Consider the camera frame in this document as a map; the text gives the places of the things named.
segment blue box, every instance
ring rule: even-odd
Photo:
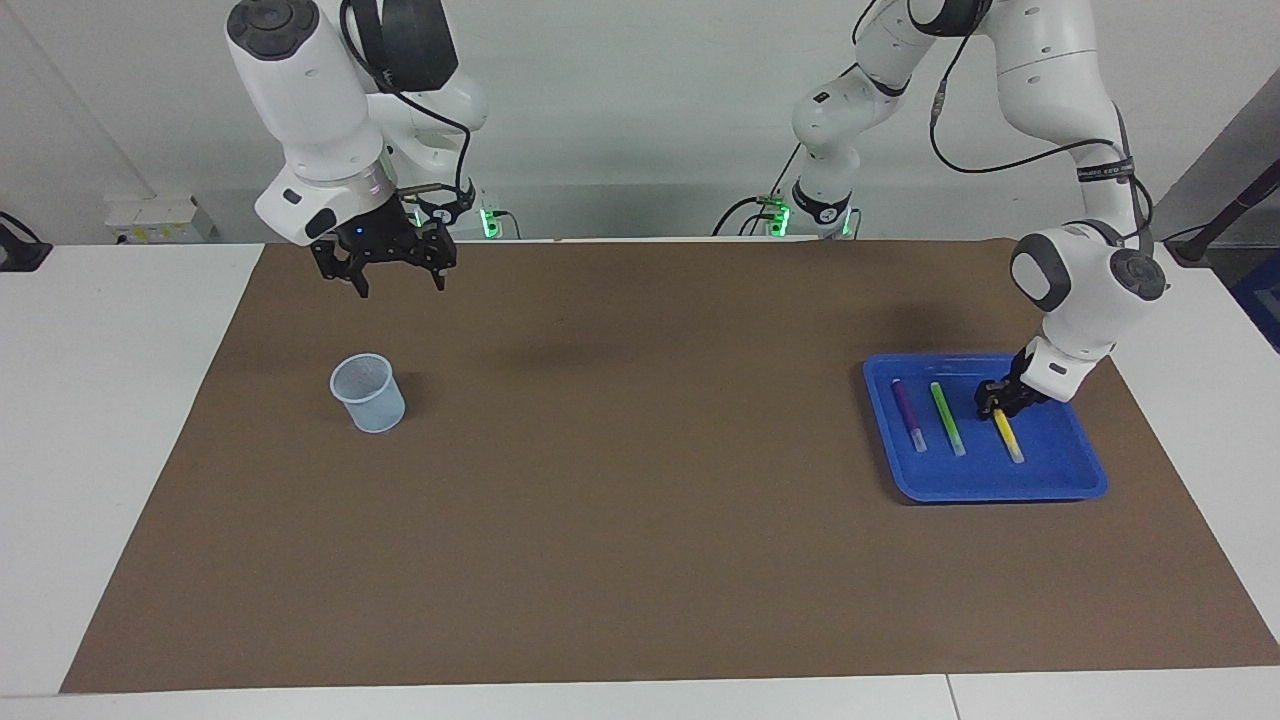
[[[974,393],[983,380],[1009,374],[1010,355],[881,355],[863,374],[893,482],[916,502],[1047,502],[1094,500],[1107,475],[1075,410],[1061,402],[1028,407],[1011,420],[1027,462],[1016,465],[996,429],[980,420]],[[924,430],[916,452],[893,398],[901,379]],[[929,392],[941,383],[968,455],[956,457]]]

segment brown paper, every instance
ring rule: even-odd
[[[63,689],[1280,664],[1110,364],[1103,500],[893,489],[861,364],[1020,347],[1009,250],[465,246],[360,301],[269,247]],[[365,351],[381,437],[328,393]]]

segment plastic cup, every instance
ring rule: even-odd
[[[366,433],[385,433],[404,419],[404,396],[396,384],[390,361],[381,355],[343,360],[329,378],[329,391]]]

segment table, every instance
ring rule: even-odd
[[[311,717],[973,720],[1202,717],[1207,708],[1272,717],[1280,708],[1280,669],[47,697],[260,251],[69,247],[37,274],[0,277],[0,551],[8,569],[0,717],[243,717],[288,708]],[[1275,634],[1280,356],[1211,273],[1164,265],[1174,290],[1115,360]]]

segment white wall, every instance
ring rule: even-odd
[[[148,184],[195,192],[228,240],[270,238],[251,204],[282,155],[223,45],[232,0],[4,4]],[[1280,4],[1094,4],[1103,73],[1158,197],[1280,65]],[[705,234],[730,202],[768,190],[794,143],[791,104],[851,61],[861,0],[447,6],[462,60],[493,105],[472,174],[520,214],[526,234],[652,236]],[[1079,217],[1069,160],[965,178],[932,158],[928,105],[954,46],[938,44],[901,113],[865,136],[864,234],[986,237]],[[59,119],[19,51],[0,41],[0,205],[55,242],[102,241],[104,176],[127,172]],[[941,131],[969,163],[1042,147],[1004,124],[991,58],[975,41]]]

